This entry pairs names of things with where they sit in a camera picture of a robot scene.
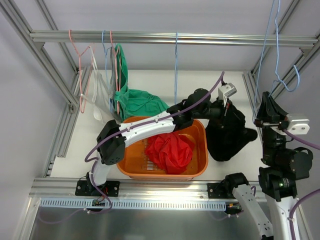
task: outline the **green cloth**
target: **green cloth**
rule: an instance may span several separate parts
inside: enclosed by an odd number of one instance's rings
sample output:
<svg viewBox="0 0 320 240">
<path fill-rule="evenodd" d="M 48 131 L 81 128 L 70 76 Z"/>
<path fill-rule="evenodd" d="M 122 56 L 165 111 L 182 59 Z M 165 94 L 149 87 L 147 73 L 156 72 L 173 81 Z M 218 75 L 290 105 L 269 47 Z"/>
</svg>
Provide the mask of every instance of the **green cloth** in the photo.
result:
<svg viewBox="0 0 320 240">
<path fill-rule="evenodd" d="M 114 95 L 115 106 L 117 111 L 117 102 L 119 102 L 119 114 L 124 121 L 125 119 L 133 116 L 155 116 L 169 107 L 158 96 L 154 96 L 147 91 L 141 91 L 128 88 L 128 67 L 125 58 L 124 51 L 120 44 L 115 46 L 115 51 L 119 48 L 119 53 L 116 55 L 117 61 L 117 74 L 118 81 L 121 74 L 121 88 L 120 91 L 116 91 Z"/>
</svg>

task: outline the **red cloth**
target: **red cloth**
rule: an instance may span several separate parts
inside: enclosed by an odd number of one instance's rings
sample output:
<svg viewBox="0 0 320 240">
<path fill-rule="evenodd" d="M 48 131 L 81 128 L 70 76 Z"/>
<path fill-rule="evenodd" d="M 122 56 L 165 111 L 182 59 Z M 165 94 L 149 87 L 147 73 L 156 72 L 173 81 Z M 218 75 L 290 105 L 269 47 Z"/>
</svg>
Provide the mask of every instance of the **red cloth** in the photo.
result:
<svg viewBox="0 0 320 240">
<path fill-rule="evenodd" d="M 145 154 L 167 174 L 181 174 L 187 170 L 195 144 L 177 132 L 163 133 L 148 138 Z"/>
</svg>

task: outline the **orange plastic bin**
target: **orange plastic bin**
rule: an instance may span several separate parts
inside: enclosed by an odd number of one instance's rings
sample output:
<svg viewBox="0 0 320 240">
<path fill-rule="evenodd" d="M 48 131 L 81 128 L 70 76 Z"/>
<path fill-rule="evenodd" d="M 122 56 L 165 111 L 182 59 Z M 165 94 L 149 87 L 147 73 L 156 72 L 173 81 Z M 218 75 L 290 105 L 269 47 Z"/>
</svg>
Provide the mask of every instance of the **orange plastic bin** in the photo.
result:
<svg viewBox="0 0 320 240">
<path fill-rule="evenodd" d="M 132 123 L 147 117 L 134 116 L 126 119 L 124 123 Z M 175 180 L 188 181 L 201 175 L 208 166 L 208 150 L 206 130 L 203 124 L 194 120 L 192 126 L 178 131 L 179 135 L 185 135 L 195 147 L 192 152 L 192 160 L 181 174 L 166 174 L 153 162 L 149 161 L 145 154 L 148 139 L 135 142 L 125 149 L 124 159 L 117 163 L 118 169 L 125 175 L 136 180 Z"/>
</svg>

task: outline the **black cloth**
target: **black cloth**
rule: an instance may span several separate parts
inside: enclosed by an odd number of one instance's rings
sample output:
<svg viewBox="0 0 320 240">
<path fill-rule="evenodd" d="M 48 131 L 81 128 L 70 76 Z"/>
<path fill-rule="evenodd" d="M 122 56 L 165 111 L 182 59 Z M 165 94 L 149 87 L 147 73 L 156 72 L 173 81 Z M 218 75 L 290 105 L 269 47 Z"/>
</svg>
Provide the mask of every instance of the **black cloth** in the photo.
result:
<svg viewBox="0 0 320 240">
<path fill-rule="evenodd" d="M 249 142 L 258 137 L 254 129 L 245 127 L 245 116 L 232 103 L 221 119 L 211 119 L 205 129 L 210 155 L 219 162 L 229 161 Z"/>
</svg>

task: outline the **hanging rod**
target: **hanging rod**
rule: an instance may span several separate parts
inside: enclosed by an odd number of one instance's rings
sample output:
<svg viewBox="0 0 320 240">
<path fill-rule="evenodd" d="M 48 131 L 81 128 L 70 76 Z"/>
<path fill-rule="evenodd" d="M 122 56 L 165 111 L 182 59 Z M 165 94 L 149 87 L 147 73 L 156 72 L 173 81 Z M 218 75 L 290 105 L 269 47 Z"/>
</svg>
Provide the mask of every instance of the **hanging rod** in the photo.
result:
<svg viewBox="0 0 320 240">
<path fill-rule="evenodd" d="M 78 43 L 101 43 L 102 41 L 102 31 L 73 30 L 71 36 L 74 42 Z M 30 37 L 35 42 L 70 42 L 66 30 L 34 30 L 30 33 Z M 263 35 L 178 33 L 177 42 L 180 45 L 262 46 L 264 39 Z M 175 44 L 176 33 L 113 31 L 112 40 L 119 44 Z M 315 37 L 279 35 L 279 45 L 282 47 L 312 48 L 317 41 Z M 109 31 L 104 33 L 104 42 L 110 43 Z M 268 36 L 266 46 L 274 47 L 275 45 L 276 36 Z"/>
</svg>

